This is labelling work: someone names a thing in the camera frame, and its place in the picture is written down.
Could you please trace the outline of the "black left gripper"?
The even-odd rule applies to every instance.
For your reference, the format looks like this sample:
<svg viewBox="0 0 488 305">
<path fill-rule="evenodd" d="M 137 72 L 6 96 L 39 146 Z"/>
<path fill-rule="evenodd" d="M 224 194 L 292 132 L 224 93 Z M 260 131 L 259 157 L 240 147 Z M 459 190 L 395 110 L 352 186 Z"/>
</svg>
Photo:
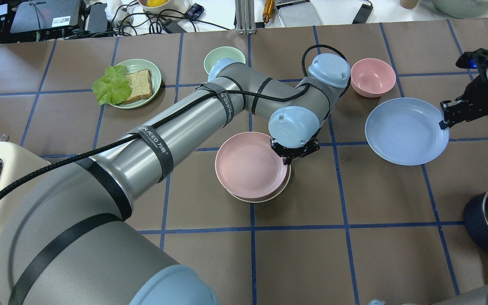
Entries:
<svg viewBox="0 0 488 305">
<path fill-rule="evenodd" d="M 283 164 L 290 166 L 293 159 L 304 158 L 309 154 L 312 154 L 320 149 L 320 144 L 317 139 L 310 139 L 301 147 L 285 147 L 281 145 L 276 139 L 270 139 L 270 145 L 272 150 L 281 158 L 283 158 Z"/>
</svg>

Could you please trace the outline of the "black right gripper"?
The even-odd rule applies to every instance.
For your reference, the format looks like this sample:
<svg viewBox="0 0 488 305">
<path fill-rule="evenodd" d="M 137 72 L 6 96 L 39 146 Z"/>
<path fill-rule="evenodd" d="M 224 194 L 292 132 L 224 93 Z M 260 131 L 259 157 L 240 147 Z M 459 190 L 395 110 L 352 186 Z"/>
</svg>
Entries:
<svg viewBox="0 0 488 305">
<path fill-rule="evenodd" d="M 488 115 L 488 50 L 465 52 L 456 62 L 459 68 L 474 68 L 478 77 L 467 85 L 464 93 L 454 101 L 440 103 L 443 119 L 441 130 L 449 129 L 461 121 L 471 121 Z"/>
</svg>

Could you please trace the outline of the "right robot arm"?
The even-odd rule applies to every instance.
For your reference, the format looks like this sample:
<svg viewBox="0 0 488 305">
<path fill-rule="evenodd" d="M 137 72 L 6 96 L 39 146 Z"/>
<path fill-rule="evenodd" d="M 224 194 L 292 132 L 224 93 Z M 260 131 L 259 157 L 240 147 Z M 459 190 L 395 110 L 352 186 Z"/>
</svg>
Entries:
<svg viewBox="0 0 488 305">
<path fill-rule="evenodd" d="M 476 68 L 479 76 L 455 100 L 440 109 L 415 98 L 397 98 L 374 108 L 365 124 L 372 150 L 398 165 L 422 165 L 437 158 L 449 141 L 449 129 L 488 115 L 488 50 L 462 54 L 459 68 Z M 488 190 L 474 196 L 463 210 L 463 221 L 472 240 L 488 252 Z"/>
</svg>

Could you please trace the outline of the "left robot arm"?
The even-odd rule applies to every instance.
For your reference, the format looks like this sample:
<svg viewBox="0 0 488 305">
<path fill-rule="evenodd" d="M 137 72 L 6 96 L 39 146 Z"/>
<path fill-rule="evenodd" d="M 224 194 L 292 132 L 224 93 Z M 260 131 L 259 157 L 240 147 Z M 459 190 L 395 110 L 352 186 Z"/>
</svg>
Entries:
<svg viewBox="0 0 488 305">
<path fill-rule="evenodd" d="M 133 202 L 243 111 L 269 120 L 269 148 L 286 162 L 316 135 L 349 87 L 341 52 L 317 55 L 292 88 L 221 58 L 208 81 L 120 140 L 10 183 L 39 178 L 0 236 L 3 305 L 217 305 L 211 287 L 126 223 Z"/>
</svg>

